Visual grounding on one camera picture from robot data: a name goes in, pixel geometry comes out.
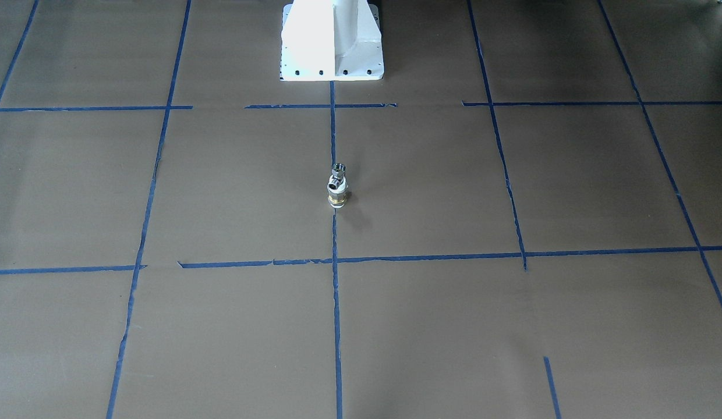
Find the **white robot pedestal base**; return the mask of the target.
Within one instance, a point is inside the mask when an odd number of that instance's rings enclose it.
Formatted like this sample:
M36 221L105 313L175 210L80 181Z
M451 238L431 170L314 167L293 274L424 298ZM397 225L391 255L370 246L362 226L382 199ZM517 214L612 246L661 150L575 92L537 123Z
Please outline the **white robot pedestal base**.
M384 74L376 2L293 1L283 7L280 80L381 80Z

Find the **white brass PPR pipe fitting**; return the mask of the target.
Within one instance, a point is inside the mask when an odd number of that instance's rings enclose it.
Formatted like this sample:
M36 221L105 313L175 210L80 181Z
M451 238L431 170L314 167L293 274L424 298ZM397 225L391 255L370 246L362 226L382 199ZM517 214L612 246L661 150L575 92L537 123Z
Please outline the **white brass PPR pipe fitting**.
M339 185L334 189L332 188L332 184L327 186L327 201L334 209L344 207L349 196L350 191L347 185Z

